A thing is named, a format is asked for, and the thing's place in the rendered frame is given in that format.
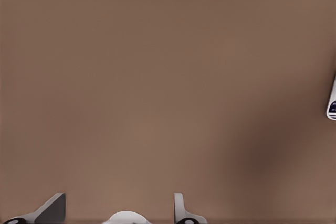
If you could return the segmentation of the white kitchen scale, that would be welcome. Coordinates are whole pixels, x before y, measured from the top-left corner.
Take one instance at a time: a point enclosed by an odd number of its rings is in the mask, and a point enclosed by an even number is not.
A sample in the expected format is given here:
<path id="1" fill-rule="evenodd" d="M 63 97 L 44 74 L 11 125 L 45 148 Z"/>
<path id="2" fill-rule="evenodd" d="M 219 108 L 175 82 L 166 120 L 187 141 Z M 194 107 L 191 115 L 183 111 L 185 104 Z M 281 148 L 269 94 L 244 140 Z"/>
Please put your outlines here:
<path id="1" fill-rule="evenodd" d="M 330 93 L 330 98 L 326 110 L 326 116 L 331 120 L 336 120 L 336 74 L 334 77 L 334 82 Z"/>

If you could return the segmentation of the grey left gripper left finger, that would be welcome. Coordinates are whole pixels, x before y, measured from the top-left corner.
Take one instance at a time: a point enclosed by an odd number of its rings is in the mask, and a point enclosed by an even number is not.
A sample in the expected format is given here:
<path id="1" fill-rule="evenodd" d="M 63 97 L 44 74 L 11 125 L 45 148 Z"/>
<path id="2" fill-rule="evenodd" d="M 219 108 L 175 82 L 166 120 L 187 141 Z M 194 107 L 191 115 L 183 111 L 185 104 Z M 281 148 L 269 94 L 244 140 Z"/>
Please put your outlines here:
<path id="1" fill-rule="evenodd" d="M 63 224 L 66 217 L 66 194 L 56 193 L 36 211 L 12 217 L 3 224 Z"/>

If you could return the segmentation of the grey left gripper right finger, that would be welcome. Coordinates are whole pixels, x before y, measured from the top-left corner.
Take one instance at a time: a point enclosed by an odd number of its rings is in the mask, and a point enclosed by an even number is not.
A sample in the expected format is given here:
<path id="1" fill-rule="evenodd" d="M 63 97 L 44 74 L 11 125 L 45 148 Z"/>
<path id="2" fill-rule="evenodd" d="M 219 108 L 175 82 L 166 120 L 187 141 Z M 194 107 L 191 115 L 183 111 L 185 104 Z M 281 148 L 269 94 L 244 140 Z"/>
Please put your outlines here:
<path id="1" fill-rule="evenodd" d="M 183 194 L 174 193 L 174 224 L 207 224 L 207 220 L 203 216 L 188 212 Z"/>

